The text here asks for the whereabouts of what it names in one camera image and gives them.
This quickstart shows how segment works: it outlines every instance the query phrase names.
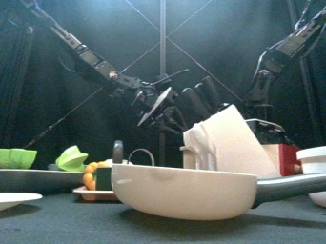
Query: white bowl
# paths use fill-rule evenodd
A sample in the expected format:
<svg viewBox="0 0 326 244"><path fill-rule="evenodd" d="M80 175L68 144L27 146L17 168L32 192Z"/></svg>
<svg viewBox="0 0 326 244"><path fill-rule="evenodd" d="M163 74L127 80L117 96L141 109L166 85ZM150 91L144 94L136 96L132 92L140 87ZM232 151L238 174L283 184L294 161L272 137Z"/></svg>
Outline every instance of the white bowl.
<svg viewBox="0 0 326 244"><path fill-rule="evenodd" d="M258 178L244 173L113 164L111 180L120 202L140 212L179 219L236 217L256 197Z"/></svg>
<svg viewBox="0 0 326 244"><path fill-rule="evenodd" d="M302 162L303 174L326 173L326 146L298 151L296 158ZM311 193L310 198L317 205L326 208L326 192Z"/></svg>

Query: ladle handle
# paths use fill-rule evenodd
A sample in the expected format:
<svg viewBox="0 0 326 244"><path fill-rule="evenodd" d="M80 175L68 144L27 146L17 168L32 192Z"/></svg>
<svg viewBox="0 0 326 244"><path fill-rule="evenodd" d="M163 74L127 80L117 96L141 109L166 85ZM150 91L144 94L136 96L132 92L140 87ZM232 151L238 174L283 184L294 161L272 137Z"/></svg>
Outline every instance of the ladle handle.
<svg viewBox="0 0 326 244"><path fill-rule="evenodd" d="M326 191L326 173L260 179L258 181L258 194L252 209L263 202L272 202L323 191Z"/></svg>

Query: green object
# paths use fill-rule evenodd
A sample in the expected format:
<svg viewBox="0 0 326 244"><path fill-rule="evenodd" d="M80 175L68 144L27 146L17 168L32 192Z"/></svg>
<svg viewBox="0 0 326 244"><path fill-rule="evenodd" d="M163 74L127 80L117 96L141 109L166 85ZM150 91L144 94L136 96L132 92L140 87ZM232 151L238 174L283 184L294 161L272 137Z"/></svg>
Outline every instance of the green object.
<svg viewBox="0 0 326 244"><path fill-rule="evenodd" d="M97 191L112 191L111 185L111 167L96 168L96 190Z"/></svg>
<svg viewBox="0 0 326 244"><path fill-rule="evenodd" d="M67 172L84 172L84 160L88 155L79 151L77 146L72 146L64 150L56 159L57 167Z"/></svg>
<svg viewBox="0 0 326 244"><path fill-rule="evenodd" d="M29 169L36 159L37 151L24 149L0 149L0 168Z"/></svg>

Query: dark background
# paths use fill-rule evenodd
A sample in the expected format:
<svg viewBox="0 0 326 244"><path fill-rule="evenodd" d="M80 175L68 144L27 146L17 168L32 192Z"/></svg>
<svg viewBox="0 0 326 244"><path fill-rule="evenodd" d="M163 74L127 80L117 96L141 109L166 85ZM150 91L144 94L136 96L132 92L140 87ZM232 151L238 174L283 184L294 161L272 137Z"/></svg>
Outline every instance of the dark background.
<svg viewBox="0 0 326 244"><path fill-rule="evenodd" d="M119 71L127 68L125 75L150 82L160 74L158 0L39 3L67 32ZM223 102L242 111L258 58L292 33L291 17L300 15L304 4L303 0L167 0L166 72L190 69L174 80L174 90L180 94L211 75ZM313 1L310 18L325 5L325 0ZM79 66L61 41L25 15L19 3L1 1L0 7L0 147L20 148L71 112L100 83L96 75L85 79L77 73ZM296 62L270 90L275 107L271 122L284 127L300 148L326 143L325 38L304 60L307 78L302 78ZM109 93L101 90L31 146L39 151L35 169L45 169L72 145L89 154L87 162L111 158L117 139L125 155L145 148L158 160L158 128L139 129L140 117ZM176 104L187 117L191 108L182 103L182 94ZM167 166L182 166L182 144L180 135L166 134ZM136 155L133 161L150 163L145 155Z"/></svg>

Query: orange object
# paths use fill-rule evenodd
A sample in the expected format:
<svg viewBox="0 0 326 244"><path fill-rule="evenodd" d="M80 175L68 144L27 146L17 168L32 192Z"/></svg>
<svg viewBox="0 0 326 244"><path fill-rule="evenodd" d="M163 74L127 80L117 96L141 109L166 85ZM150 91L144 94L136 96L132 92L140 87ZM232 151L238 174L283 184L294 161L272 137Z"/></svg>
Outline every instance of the orange object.
<svg viewBox="0 0 326 244"><path fill-rule="evenodd" d="M104 161L92 162L88 164L84 170L83 182L88 190L95 191L96 189L96 180L95 180L95 171L99 167L109 167L109 164Z"/></svg>

